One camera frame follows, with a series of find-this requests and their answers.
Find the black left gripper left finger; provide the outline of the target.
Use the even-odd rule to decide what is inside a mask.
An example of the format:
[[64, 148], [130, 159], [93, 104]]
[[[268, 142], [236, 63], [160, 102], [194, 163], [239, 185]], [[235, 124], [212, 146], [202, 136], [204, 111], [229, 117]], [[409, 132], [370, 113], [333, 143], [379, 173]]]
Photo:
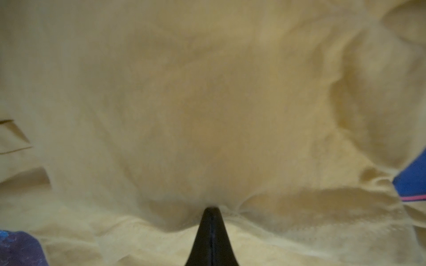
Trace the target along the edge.
[[186, 266], [212, 265], [212, 208], [207, 208], [200, 221]]

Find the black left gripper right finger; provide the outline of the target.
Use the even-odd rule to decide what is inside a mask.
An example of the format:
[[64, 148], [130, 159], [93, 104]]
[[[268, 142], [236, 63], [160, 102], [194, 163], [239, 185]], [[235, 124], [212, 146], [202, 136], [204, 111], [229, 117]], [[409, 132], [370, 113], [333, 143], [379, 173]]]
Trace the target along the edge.
[[220, 210], [211, 209], [211, 265], [239, 266]]

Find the yellow printed t-shirt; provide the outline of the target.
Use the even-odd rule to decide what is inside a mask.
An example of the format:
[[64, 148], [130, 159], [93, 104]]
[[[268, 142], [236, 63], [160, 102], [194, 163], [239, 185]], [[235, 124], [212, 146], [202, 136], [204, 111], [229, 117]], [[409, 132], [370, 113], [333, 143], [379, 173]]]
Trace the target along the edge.
[[2, 1], [1, 228], [51, 266], [423, 266], [424, 1]]

